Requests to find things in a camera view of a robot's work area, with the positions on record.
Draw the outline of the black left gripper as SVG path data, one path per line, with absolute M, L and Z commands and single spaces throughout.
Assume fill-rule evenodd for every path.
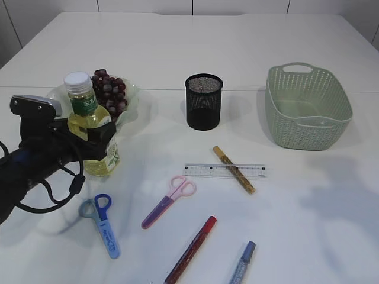
M 38 175 L 53 174 L 70 162 L 79 163 L 79 174 L 84 174 L 83 158 L 75 137 L 68 133 L 66 119 L 54 115 L 21 115 L 19 149 L 25 153 L 27 164 Z M 84 160 L 100 161 L 107 156 L 107 147 L 115 134 L 115 122 L 88 128 Z

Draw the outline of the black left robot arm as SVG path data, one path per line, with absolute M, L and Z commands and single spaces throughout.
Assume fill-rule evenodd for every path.
M 51 121 L 22 121 L 21 142 L 13 152 L 1 145 L 1 221 L 4 222 L 14 208 L 33 214 L 53 212 L 66 205 L 77 195 L 84 184 L 84 162 L 102 160 L 108 143 L 116 133 L 115 122 L 92 128 L 87 140 L 79 138 L 68 129 L 66 118 Z M 58 170 L 73 176 L 66 198 L 58 200 L 52 196 L 52 188 L 47 182 Z M 27 192 L 36 185 L 43 185 L 53 206 L 32 208 L 22 203 Z

